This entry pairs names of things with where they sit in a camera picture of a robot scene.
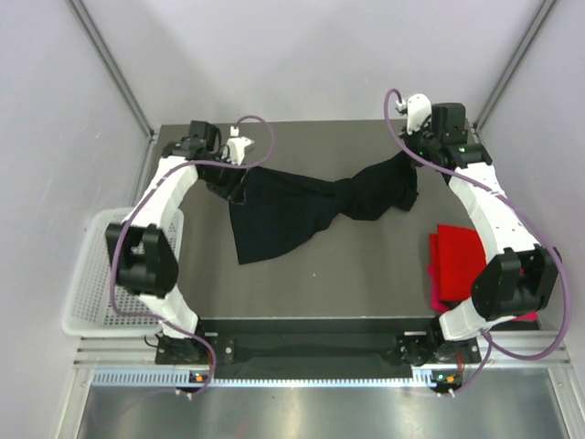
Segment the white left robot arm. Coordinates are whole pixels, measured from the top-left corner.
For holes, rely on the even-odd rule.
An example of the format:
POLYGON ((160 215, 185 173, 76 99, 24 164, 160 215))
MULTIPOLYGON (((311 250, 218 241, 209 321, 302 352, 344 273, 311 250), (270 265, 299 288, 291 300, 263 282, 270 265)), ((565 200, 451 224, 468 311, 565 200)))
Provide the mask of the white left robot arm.
POLYGON ((146 309, 144 318, 156 320, 166 337, 177 339, 175 351, 187 362, 207 354, 207 341, 198 335, 197 314, 179 290, 178 258, 166 231, 189 189, 198 182, 230 202, 244 199, 248 173, 246 154, 252 140, 231 127, 228 138, 211 123, 193 121, 188 134, 163 148, 154 177, 138 203, 105 231, 110 259, 110 304, 117 289, 136 297, 146 309))

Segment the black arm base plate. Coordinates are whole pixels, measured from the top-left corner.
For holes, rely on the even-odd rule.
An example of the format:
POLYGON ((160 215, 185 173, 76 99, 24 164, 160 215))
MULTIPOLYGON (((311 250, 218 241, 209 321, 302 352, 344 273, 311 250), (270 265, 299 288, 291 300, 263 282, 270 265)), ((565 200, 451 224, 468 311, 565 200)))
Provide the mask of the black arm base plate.
POLYGON ((155 363, 206 366, 219 379, 409 378, 414 367, 479 363, 475 338, 446 342, 430 317, 207 318, 193 339, 158 336, 155 363))

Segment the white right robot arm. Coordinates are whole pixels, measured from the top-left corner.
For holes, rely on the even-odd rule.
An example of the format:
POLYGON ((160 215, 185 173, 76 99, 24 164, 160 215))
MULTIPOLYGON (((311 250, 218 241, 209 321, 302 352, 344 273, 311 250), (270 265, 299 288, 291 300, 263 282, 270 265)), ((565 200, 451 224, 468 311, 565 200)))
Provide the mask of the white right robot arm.
POLYGON ((439 331, 426 340, 429 355, 445 362, 459 352, 460 341, 544 309, 558 269, 550 252, 504 203, 491 156, 468 139, 463 104, 433 104, 418 93, 399 99, 396 108, 406 118, 400 137, 416 164, 428 161, 449 171, 443 178, 462 202, 486 259, 470 297, 437 317, 439 331))

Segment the black t shirt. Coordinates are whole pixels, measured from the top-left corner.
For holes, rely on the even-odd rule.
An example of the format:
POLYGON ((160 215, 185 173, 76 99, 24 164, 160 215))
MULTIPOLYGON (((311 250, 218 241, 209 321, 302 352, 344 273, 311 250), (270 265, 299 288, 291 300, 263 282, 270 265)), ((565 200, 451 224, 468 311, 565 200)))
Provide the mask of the black t shirt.
POLYGON ((336 181, 256 167, 245 178, 244 195, 243 203, 229 206, 241 265, 295 250, 339 215, 376 221, 390 209, 410 211, 418 176, 404 153, 336 181))

